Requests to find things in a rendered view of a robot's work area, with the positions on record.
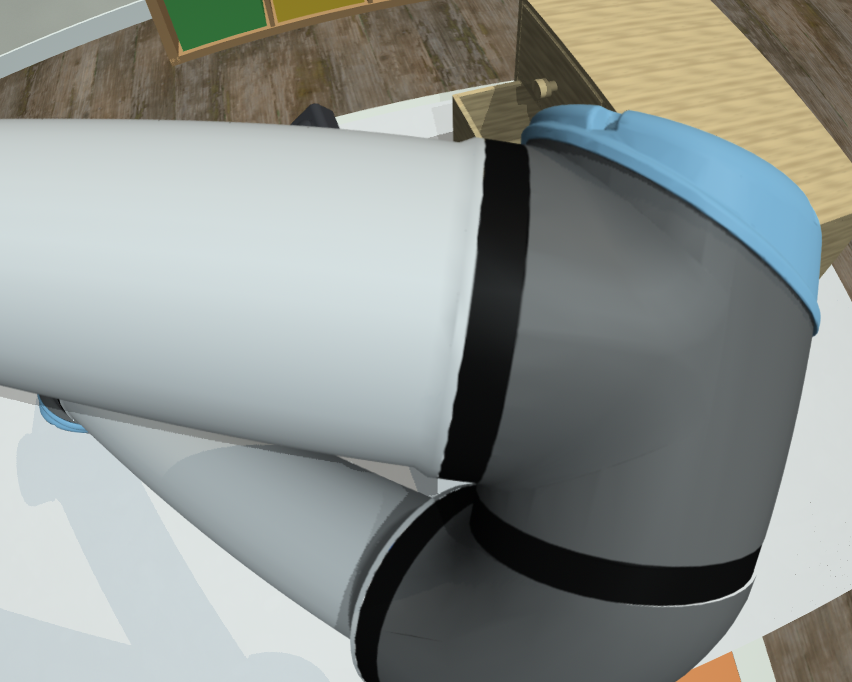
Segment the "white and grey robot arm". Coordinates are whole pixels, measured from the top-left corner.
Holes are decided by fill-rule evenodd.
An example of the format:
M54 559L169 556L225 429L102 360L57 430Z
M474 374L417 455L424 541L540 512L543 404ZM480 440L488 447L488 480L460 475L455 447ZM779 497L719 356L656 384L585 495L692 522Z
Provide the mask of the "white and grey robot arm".
M755 581L690 605L754 573L819 219L638 111L484 139L316 103L0 119L0 386L349 638L363 682L676 682Z

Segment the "brown wooden chest of drawers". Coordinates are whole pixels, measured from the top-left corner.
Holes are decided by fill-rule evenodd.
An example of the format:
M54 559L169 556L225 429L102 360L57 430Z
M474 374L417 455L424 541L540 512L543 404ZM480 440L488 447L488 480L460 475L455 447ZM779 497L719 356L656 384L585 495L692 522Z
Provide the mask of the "brown wooden chest of drawers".
M820 222L820 275L852 240L852 163L747 37L711 0L519 0L603 100L726 139L785 173Z

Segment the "dark wooden drawer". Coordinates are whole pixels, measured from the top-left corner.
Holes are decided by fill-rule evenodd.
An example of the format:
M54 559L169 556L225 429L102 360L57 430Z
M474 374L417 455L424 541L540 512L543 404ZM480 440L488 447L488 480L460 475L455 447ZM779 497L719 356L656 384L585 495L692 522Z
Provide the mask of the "dark wooden drawer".
M541 111L520 80L454 94L452 109L454 142L479 137L517 144Z
M599 94L526 4L519 75L543 109L569 104L603 105Z

